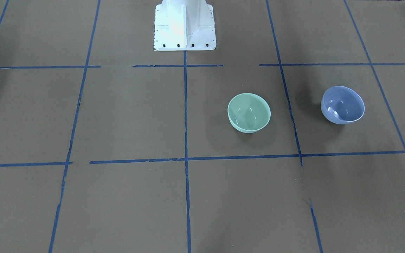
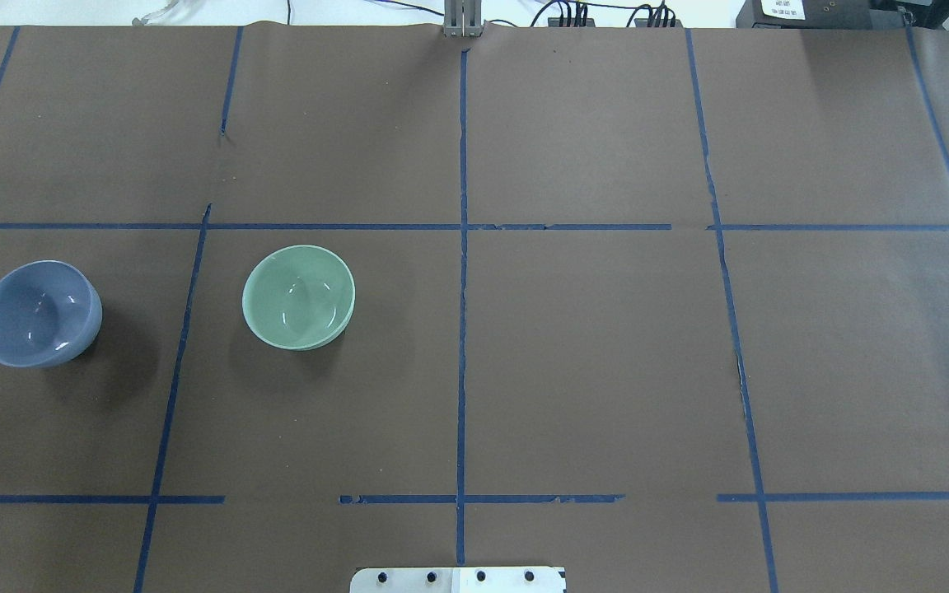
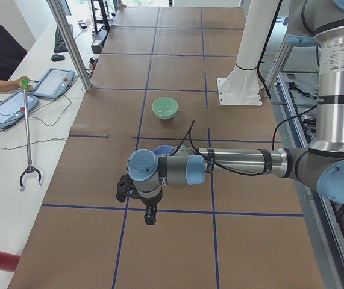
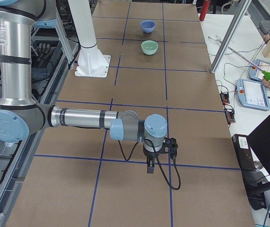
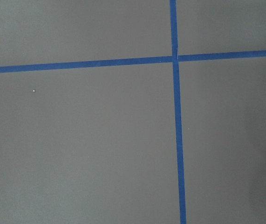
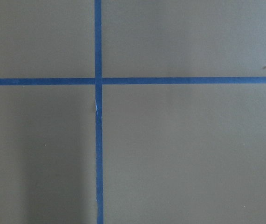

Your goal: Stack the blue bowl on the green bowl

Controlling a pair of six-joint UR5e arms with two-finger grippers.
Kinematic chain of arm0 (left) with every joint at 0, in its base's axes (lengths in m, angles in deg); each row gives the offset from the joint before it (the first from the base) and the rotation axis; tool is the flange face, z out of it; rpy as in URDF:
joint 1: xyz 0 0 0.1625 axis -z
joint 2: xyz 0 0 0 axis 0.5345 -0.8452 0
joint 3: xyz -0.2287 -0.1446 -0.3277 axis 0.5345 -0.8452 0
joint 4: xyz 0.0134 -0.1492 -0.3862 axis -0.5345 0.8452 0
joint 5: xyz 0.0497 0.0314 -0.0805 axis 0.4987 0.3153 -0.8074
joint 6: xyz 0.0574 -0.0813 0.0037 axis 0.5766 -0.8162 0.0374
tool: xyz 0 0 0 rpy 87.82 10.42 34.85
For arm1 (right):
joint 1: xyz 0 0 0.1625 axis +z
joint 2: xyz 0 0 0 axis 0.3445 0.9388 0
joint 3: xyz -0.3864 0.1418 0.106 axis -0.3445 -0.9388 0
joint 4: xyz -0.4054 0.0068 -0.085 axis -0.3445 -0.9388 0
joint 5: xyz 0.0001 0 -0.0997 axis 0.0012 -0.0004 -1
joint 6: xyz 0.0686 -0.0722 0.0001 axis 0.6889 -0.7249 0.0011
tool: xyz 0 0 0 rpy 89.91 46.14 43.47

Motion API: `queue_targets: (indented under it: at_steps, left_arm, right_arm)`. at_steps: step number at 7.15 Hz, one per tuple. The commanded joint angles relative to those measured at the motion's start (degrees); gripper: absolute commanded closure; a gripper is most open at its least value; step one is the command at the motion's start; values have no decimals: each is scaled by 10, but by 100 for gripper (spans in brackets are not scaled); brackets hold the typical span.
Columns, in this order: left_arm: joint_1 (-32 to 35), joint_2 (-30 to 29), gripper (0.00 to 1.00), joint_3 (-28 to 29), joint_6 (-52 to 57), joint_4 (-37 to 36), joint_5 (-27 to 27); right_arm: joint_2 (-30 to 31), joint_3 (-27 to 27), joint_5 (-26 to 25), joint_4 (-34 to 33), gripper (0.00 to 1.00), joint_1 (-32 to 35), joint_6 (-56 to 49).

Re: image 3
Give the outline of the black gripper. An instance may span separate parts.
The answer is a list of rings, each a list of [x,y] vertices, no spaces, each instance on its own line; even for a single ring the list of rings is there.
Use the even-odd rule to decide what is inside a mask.
[[[142,203],[146,206],[144,220],[147,225],[155,225],[156,223],[156,213],[157,205],[162,200],[163,193],[159,192],[156,196],[152,198],[140,197]]]

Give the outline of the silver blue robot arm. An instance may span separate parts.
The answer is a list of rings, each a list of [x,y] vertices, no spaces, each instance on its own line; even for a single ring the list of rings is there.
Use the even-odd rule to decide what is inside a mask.
[[[145,204],[145,222],[156,221],[166,185],[195,185],[207,174],[227,171],[244,176],[274,174],[290,178],[329,200],[344,204],[344,1],[291,1],[291,35],[313,38],[321,47],[317,128],[306,148],[215,149],[179,145],[170,154],[140,149],[117,183],[117,200]]]

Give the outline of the person's hand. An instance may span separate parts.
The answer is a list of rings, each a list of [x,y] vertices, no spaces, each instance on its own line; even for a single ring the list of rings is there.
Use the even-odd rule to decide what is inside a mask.
[[[30,79],[26,76],[19,78],[17,84],[19,89],[26,90],[28,92],[33,90],[33,86],[30,84]]]

